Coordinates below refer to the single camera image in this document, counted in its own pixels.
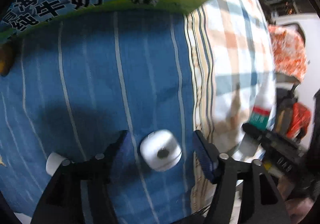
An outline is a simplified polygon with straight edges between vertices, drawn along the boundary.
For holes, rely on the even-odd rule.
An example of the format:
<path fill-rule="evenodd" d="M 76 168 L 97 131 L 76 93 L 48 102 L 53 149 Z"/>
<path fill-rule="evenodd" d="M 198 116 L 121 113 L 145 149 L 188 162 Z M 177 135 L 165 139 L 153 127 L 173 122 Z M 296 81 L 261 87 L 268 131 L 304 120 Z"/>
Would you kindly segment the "white green spray bottle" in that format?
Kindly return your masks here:
<path fill-rule="evenodd" d="M 273 73 L 264 74 L 264 79 L 255 98 L 248 123 L 259 130 L 266 130 L 275 103 L 276 87 Z"/>

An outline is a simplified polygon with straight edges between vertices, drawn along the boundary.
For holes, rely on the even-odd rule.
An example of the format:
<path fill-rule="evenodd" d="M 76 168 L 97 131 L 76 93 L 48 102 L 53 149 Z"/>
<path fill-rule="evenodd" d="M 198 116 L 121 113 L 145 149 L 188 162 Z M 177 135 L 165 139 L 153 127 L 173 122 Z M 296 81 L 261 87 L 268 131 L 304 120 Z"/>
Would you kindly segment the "white rectangular block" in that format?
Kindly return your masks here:
<path fill-rule="evenodd" d="M 60 164 L 66 160 L 65 157 L 61 156 L 58 153 L 52 152 L 46 161 L 46 172 L 49 176 L 53 176 L 60 166 Z"/>

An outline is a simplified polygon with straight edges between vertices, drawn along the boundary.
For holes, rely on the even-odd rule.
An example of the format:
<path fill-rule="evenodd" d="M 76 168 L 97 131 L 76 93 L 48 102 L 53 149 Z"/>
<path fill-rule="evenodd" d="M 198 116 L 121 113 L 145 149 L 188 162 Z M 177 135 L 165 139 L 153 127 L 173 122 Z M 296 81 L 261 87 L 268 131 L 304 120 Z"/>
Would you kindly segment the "white earbuds case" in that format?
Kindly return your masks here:
<path fill-rule="evenodd" d="M 172 132 L 158 130 L 142 140 L 140 154 L 151 169 L 164 172 L 180 161 L 182 149 Z"/>

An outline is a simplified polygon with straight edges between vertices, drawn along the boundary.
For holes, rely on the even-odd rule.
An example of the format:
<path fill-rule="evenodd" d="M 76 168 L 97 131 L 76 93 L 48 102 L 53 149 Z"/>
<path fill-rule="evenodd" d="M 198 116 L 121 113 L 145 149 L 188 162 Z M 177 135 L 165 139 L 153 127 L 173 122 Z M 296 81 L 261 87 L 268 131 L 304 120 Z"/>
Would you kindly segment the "orange floral cloth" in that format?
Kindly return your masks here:
<path fill-rule="evenodd" d="M 275 72 L 285 82 L 302 83 L 307 70 L 305 34 L 298 23 L 269 25 Z"/>

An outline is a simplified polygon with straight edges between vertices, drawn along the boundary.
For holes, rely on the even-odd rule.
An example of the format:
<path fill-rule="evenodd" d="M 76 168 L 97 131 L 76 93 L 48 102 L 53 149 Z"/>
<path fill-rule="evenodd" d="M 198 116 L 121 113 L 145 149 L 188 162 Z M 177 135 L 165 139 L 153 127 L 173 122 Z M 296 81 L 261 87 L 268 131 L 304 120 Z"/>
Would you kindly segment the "plaid bed sheet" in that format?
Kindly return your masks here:
<path fill-rule="evenodd" d="M 208 0 L 182 17 L 186 46 L 176 63 L 184 195 L 183 212 L 208 205 L 215 186 L 201 170 L 193 149 L 195 130 L 220 152 L 238 155 L 241 126 L 251 114 L 261 85 L 276 98 L 274 61 L 267 20 L 259 0 Z"/>

